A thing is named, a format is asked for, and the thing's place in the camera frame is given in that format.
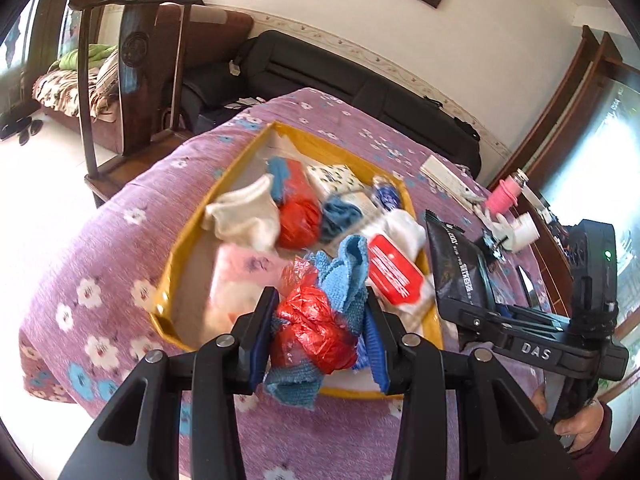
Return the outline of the person's right hand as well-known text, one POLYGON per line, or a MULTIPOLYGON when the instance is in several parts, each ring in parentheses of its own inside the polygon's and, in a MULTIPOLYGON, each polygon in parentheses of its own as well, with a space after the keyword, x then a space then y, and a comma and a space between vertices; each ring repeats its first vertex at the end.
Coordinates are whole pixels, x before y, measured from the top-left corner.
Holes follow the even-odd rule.
POLYGON ((597 437, 604 415, 603 405, 598 400, 592 400, 573 417, 559 420, 553 426, 553 431, 561 438, 572 438, 567 449, 575 453, 586 448, 597 437))

